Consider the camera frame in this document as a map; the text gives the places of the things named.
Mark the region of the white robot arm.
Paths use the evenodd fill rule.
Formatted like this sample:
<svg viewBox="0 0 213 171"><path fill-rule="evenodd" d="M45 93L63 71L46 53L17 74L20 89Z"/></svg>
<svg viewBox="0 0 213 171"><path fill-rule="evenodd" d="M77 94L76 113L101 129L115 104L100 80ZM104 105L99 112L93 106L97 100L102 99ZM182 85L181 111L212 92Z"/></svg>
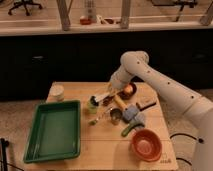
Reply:
<svg viewBox="0 0 213 171"><path fill-rule="evenodd" d="M148 65L145 51L128 51L109 82L111 94L122 90L134 77L153 88L167 103L182 113L198 129L192 171L213 171L213 102Z"/></svg>

